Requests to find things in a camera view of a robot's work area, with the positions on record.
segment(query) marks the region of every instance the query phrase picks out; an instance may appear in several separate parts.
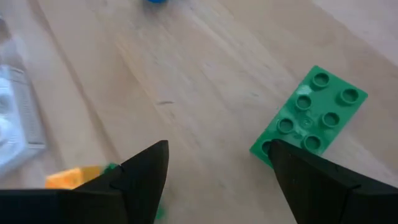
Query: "plastic packaging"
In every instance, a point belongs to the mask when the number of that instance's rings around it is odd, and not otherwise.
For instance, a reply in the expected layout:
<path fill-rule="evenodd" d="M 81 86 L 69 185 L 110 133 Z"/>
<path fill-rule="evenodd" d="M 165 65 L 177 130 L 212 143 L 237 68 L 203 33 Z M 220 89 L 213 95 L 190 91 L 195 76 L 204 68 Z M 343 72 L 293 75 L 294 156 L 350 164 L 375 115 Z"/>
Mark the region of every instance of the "plastic packaging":
<path fill-rule="evenodd" d="M 46 148 L 30 83 L 24 72 L 0 66 L 0 176 Z"/>

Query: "green lego piece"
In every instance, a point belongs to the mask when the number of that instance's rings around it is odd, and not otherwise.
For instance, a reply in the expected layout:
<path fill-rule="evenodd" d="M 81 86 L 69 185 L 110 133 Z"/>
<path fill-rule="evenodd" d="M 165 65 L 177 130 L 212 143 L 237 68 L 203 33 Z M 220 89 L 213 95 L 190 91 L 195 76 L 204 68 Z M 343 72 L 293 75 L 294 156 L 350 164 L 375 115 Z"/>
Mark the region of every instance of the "green lego piece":
<path fill-rule="evenodd" d="M 165 210 L 162 206 L 162 204 L 159 204 L 159 207 L 157 208 L 157 212 L 156 212 L 156 219 L 159 220 L 161 218 L 163 218 L 163 216 L 165 215 Z"/>
<path fill-rule="evenodd" d="M 102 171 L 102 174 L 105 174 L 111 170 L 113 170 L 115 167 L 117 167 L 119 164 L 115 164 L 113 162 L 111 162 L 110 164 L 108 164 L 105 169 Z"/>
<path fill-rule="evenodd" d="M 364 91 L 314 66 L 250 151 L 270 166 L 268 150 L 273 139 L 320 155 L 367 97 Z"/>

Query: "blue object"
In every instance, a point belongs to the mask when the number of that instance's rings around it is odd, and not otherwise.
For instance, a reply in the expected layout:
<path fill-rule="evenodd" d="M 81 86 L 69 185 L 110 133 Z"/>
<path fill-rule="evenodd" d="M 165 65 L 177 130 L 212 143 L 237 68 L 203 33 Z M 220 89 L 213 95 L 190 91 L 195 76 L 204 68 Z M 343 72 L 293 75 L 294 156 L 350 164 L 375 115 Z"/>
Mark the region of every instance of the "blue object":
<path fill-rule="evenodd" d="M 148 0 L 149 2 L 152 2 L 152 3 L 163 3 L 163 2 L 166 2 L 166 0 Z"/>

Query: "wooden surface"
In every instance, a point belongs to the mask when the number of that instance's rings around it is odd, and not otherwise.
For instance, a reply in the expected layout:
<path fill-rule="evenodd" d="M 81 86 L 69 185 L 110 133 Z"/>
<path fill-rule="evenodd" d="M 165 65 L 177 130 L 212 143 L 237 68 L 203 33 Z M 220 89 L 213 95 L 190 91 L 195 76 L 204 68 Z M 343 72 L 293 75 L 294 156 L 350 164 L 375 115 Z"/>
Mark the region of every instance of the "wooden surface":
<path fill-rule="evenodd" d="M 249 148 L 313 65 L 369 93 L 324 157 L 398 187 L 397 10 L 394 0 L 2 0 L 0 58 L 32 80 L 49 149 L 0 187 L 42 187 L 47 174 L 168 139 L 163 222 L 295 223 Z"/>

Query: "lego brick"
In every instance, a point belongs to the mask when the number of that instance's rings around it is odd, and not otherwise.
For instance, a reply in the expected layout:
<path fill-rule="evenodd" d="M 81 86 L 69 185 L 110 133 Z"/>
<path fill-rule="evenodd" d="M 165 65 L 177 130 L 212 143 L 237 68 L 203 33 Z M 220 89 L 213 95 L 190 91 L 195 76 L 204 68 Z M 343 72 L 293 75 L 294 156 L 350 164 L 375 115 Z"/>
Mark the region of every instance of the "lego brick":
<path fill-rule="evenodd" d="M 85 182 L 99 176 L 103 171 L 101 166 L 78 167 L 65 170 L 46 178 L 46 189 L 75 189 Z"/>
<path fill-rule="evenodd" d="M 272 139 L 320 155 L 368 97 L 364 91 L 314 66 L 280 109 L 250 151 L 272 166 Z"/>
<path fill-rule="evenodd" d="M 118 166 L 118 164 L 111 162 L 110 164 L 108 164 L 105 169 L 102 171 L 101 174 L 104 174 L 106 172 L 109 172 L 111 170 L 113 170 L 114 168 L 116 168 Z"/>

